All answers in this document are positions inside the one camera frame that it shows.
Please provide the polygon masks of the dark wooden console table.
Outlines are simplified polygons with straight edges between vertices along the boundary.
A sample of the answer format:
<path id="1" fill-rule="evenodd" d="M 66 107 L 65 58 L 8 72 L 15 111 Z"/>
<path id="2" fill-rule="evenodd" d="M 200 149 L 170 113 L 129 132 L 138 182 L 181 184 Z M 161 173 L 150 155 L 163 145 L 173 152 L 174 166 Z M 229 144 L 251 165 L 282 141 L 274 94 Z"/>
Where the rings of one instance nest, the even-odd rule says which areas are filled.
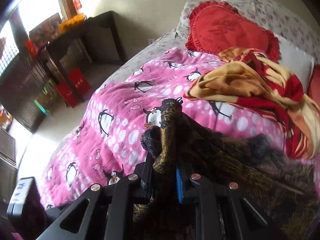
<path id="1" fill-rule="evenodd" d="M 116 58 L 103 56 L 107 52 L 107 37 L 110 30 L 116 48 Z M 74 68 L 85 72 L 94 63 L 122 65 L 127 61 L 125 50 L 116 28 L 114 12 L 108 11 L 95 17 L 90 17 L 79 26 L 61 34 L 53 42 L 46 45 L 48 62 L 56 69 L 53 72 L 58 80 L 62 80 L 71 90 L 78 102 L 84 101 L 84 95 L 69 78 Z"/>

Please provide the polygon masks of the window with wooden frame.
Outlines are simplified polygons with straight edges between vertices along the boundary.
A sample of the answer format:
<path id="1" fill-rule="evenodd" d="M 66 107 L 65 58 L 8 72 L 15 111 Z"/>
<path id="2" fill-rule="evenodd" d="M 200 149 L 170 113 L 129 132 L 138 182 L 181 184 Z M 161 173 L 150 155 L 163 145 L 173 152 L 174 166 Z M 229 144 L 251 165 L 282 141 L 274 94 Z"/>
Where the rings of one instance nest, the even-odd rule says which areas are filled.
<path id="1" fill-rule="evenodd" d="M 73 0 L 1 0 L 1 73 L 27 51 L 30 31 L 55 14 L 62 21 L 76 15 Z"/>

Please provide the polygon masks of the red heart-shaped cushion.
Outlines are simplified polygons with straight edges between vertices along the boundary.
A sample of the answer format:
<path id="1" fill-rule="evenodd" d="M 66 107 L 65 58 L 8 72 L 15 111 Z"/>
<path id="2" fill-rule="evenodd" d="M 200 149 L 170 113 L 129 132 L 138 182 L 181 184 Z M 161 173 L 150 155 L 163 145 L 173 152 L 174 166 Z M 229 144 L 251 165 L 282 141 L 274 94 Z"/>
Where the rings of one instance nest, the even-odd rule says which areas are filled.
<path id="1" fill-rule="evenodd" d="M 199 4 L 189 16 L 189 37 L 185 44 L 192 51 L 217 55 L 231 47 L 257 49 L 272 61 L 280 57 L 274 34 L 240 15 L 226 2 Z"/>

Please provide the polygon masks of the red and gold blanket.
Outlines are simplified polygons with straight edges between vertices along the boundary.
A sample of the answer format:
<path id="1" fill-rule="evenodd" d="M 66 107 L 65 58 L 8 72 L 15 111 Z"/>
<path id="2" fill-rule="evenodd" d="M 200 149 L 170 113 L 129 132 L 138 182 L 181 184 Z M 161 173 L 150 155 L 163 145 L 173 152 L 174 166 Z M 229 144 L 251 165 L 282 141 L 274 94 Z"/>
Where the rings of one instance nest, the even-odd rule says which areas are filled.
<path id="1" fill-rule="evenodd" d="M 319 154 L 319 105 L 294 73 L 256 49 L 231 47 L 219 59 L 224 65 L 193 81 L 185 98 L 227 102 L 276 121 L 292 159 Z"/>

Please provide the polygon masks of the floral white pillow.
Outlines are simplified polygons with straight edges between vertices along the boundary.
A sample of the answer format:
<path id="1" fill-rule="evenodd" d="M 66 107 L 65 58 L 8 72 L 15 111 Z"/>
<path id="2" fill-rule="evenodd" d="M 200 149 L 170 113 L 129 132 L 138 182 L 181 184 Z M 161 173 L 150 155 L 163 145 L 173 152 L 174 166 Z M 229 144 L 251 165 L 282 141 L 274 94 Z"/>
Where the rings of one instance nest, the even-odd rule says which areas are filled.
<path id="1" fill-rule="evenodd" d="M 202 2 L 216 0 L 188 0 L 176 29 L 178 35 L 189 37 L 189 16 Z M 235 7 L 240 15 L 274 35 L 280 35 L 319 63 L 319 35 L 289 9 L 270 0 L 217 0 Z"/>

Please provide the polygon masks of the floral bed sheet mattress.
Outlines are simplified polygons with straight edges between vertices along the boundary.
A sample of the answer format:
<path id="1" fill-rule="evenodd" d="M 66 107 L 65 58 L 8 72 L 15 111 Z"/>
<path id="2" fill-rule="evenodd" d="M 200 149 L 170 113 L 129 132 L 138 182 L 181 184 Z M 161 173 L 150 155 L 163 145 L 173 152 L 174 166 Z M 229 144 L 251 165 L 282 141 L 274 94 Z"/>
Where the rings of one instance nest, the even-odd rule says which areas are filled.
<path id="1" fill-rule="evenodd" d="M 148 45 L 134 57 L 129 59 L 129 61 L 123 64 L 118 70 L 116 70 L 110 77 L 108 77 L 104 81 L 103 85 L 110 82 L 125 81 L 143 64 L 149 62 L 150 60 L 156 59 L 159 56 L 162 56 L 169 49 L 174 47 L 184 48 L 186 41 L 187 39 L 178 35 L 175 29 L 162 35 L 155 42 Z"/>

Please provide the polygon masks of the white wall socket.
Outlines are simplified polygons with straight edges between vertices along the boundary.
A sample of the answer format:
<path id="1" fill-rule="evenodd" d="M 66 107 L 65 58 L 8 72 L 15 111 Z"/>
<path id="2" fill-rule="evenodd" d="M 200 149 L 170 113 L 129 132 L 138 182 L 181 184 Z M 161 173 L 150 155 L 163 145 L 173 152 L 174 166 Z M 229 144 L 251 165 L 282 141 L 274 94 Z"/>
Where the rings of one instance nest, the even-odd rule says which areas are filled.
<path id="1" fill-rule="evenodd" d="M 153 38 L 148 39 L 148 44 L 152 44 L 155 40 Z"/>

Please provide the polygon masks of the green colourful gift bag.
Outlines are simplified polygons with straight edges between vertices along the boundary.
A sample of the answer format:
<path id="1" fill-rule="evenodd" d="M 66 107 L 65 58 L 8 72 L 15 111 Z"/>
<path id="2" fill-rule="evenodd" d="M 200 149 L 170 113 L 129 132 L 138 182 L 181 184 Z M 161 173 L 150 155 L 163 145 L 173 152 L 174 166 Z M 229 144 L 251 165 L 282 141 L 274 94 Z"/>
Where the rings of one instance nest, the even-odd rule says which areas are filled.
<path id="1" fill-rule="evenodd" d="M 44 115 L 50 116 L 52 114 L 52 107 L 57 98 L 55 87 L 56 83 L 52 79 L 48 79 L 34 99 L 35 105 Z"/>

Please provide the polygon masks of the orange plastic basket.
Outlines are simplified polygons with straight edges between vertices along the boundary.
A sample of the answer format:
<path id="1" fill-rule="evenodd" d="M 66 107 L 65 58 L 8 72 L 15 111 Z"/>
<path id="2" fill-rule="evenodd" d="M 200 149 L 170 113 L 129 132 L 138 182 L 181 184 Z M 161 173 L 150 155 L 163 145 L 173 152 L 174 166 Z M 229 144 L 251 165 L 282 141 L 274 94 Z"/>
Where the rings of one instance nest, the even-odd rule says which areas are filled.
<path id="1" fill-rule="evenodd" d="M 62 34 L 65 34 L 66 32 L 70 31 L 71 29 L 75 28 L 76 26 L 79 26 L 82 23 L 84 23 L 86 19 L 87 19 L 87 17 L 84 14 L 76 15 L 76 16 L 66 20 L 65 22 L 61 23 L 58 26 L 59 32 Z"/>

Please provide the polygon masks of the dark batik patterned garment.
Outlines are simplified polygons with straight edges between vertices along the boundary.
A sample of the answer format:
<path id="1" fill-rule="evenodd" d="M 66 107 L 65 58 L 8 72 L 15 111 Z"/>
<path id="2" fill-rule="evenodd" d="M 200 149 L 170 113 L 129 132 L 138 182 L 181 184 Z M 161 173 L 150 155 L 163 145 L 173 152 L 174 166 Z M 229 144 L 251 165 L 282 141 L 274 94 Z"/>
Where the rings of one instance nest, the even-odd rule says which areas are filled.
<path id="1" fill-rule="evenodd" d="M 160 125 L 146 130 L 143 148 L 153 157 L 157 190 L 164 198 L 178 165 L 217 184 L 236 182 L 289 239 L 306 239 L 319 215 L 313 167 L 272 148 L 262 134 L 235 139 L 201 126 L 165 99 Z"/>

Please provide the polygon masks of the pink penguin fleece blanket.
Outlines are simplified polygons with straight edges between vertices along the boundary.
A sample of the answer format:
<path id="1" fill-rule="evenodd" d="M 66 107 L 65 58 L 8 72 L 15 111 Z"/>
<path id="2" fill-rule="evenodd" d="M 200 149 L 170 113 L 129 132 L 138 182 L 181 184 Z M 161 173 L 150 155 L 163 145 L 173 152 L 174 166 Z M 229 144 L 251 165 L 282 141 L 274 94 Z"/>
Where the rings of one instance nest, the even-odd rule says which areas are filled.
<path id="1" fill-rule="evenodd" d="M 219 55 L 171 48 L 126 81 L 102 84 L 80 125 L 48 164 L 40 186 L 44 207 L 76 199 L 94 183 L 111 185 L 130 174 L 146 159 L 140 140 L 146 130 L 160 125 L 159 108 L 165 99 L 178 100 L 184 114 L 228 137 L 262 134 L 287 156 L 276 121 L 227 102 L 185 98 L 193 81 L 223 65 Z"/>

